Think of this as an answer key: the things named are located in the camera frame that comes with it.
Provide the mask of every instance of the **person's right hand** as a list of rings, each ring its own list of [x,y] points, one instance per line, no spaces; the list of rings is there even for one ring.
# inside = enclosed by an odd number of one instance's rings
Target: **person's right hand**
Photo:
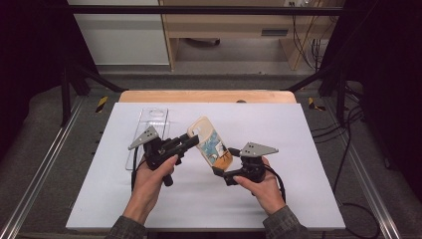
[[[263,157],[263,161],[270,166],[266,158]],[[286,202],[283,200],[282,193],[277,184],[277,178],[268,170],[266,170],[264,180],[260,183],[253,182],[243,176],[234,176],[233,179],[257,197],[261,207],[268,215],[286,206]]]

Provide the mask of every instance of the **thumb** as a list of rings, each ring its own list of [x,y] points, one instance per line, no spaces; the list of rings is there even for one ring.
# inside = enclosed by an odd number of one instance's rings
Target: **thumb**
[[[174,164],[176,164],[176,161],[178,159],[178,155],[173,155],[169,157],[165,162],[163,162],[156,170],[155,174],[163,177],[165,175],[171,174],[174,169]]]
[[[246,177],[243,176],[234,176],[233,179],[239,183],[242,187],[250,190],[252,193],[255,191],[255,182],[249,180]]]

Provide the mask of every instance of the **person's left hand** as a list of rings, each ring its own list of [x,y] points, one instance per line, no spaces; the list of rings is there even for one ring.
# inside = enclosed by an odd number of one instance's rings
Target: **person's left hand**
[[[173,172],[177,158],[177,155],[169,157],[154,171],[149,169],[146,163],[139,167],[130,200],[123,212],[124,217],[145,224],[146,218],[158,200],[162,178]]]

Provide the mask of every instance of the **black backdrop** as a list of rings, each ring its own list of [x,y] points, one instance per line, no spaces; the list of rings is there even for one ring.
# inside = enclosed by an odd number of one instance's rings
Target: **black backdrop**
[[[372,1],[348,0],[349,7]],[[359,18],[339,19],[326,67]],[[422,201],[422,2],[380,0],[343,62],[348,81],[363,85],[362,107],[392,168]]]
[[[74,16],[48,12],[42,6],[37,0],[0,1],[0,158],[21,127],[29,100],[59,86],[68,62],[97,73]]]

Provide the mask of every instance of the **gray floor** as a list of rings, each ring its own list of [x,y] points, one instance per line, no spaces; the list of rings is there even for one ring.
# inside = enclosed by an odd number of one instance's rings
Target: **gray floor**
[[[260,89],[279,90],[291,86],[313,72],[303,64],[292,72],[283,57],[278,41],[222,40],[220,46],[208,43],[183,41],[176,69],[162,68],[102,68],[104,76],[121,87],[130,89]],[[26,220],[19,238],[65,238],[65,235],[82,238],[83,235],[65,228],[102,131],[119,94],[90,82],[92,92],[84,98],[76,123],[69,133],[50,173],[44,181]],[[309,97],[317,106],[328,107],[331,99],[321,99],[315,89],[318,82],[296,93],[303,105],[310,129],[333,123],[328,111],[309,108]],[[101,97],[109,96],[101,113],[95,113]],[[347,99],[348,108],[356,103]],[[60,89],[54,88],[31,100],[30,113],[20,134],[6,157],[0,162],[0,225],[4,226],[25,193],[46,152],[59,131],[61,122]],[[352,142],[368,174],[373,179],[388,212],[402,238],[422,238],[422,206],[412,194],[398,171],[384,167],[383,156],[364,120],[352,125]],[[316,144],[328,180],[333,183],[343,153],[338,136]],[[347,160],[342,171],[336,197],[341,202],[352,202],[369,207],[358,177]],[[375,231],[372,219],[360,210],[341,207],[346,225],[362,235]],[[159,234],[159,238],[261,238],[262,234],[202,233]],[[313,232],[321,238],[321,232]],[[329,232],[326,238],[355,238],[344,230]]]

